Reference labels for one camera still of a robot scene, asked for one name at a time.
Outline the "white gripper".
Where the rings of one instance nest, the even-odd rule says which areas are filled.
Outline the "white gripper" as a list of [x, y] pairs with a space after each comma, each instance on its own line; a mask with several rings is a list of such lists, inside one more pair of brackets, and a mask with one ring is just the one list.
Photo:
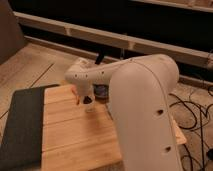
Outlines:
[[89, 96], [93, 99], [92, 88], [86, 84], [77, 84], [71, 86], [71, 91], [75, 95], [76, 105], [83, 103], [84, 97]]

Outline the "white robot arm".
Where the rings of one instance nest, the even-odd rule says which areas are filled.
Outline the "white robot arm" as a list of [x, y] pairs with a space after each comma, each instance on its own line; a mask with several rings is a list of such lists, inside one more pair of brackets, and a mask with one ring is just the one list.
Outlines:
[[109, 108], [125, 171], [183, 171], [168, 104], [179, 80], [171, 57], [133, 57], [92, 68], [80, 58], [65, 78], [82, 97], [94, 84], [109, 87]]

